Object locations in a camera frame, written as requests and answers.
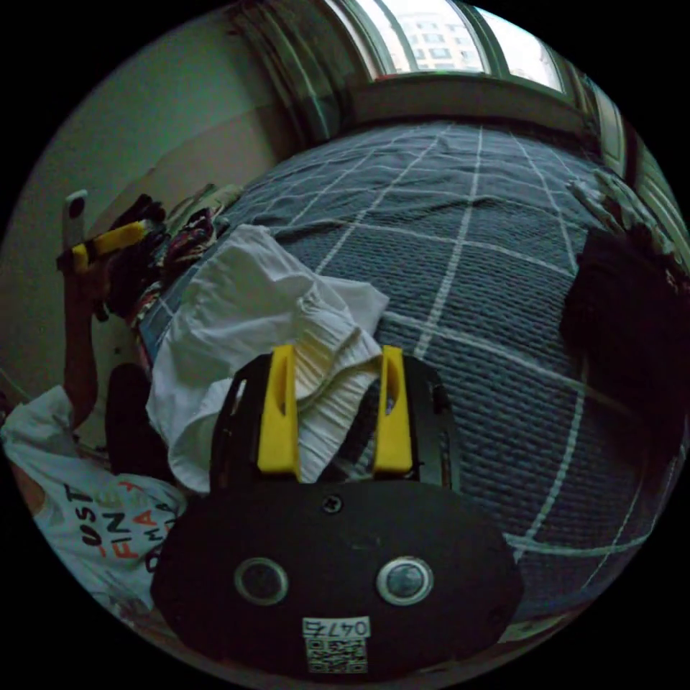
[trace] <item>sticker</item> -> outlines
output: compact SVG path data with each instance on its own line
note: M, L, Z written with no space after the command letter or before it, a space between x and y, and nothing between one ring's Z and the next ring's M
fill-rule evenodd
M369 617L303 618L309 673L366 673Z

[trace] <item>building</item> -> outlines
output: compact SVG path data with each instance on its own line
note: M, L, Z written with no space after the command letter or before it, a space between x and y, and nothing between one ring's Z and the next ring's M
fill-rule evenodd
M449 14L400 14L397 19L420 70L484 71L472 36L452 9L449 8Z

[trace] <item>qr code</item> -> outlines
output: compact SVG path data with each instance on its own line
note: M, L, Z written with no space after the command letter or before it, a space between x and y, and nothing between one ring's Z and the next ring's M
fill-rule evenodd
M366 673L367 641L305 640L310 673Z

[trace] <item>printed number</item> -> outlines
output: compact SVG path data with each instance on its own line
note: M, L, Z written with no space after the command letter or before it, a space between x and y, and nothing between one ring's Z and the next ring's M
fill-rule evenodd
M369 618L303 618L302 634L305 638L356 640L368 638Z

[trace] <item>screw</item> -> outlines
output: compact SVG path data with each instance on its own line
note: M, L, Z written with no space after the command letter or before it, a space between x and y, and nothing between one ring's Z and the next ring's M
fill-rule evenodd
M332 515L335 512L340 512L342 507L343 507L343 500L339 496L336 496L335 494L331 494L330 496L326 496L326 498L324 498L323 501L321 502L322 511L327 512L329 515Z

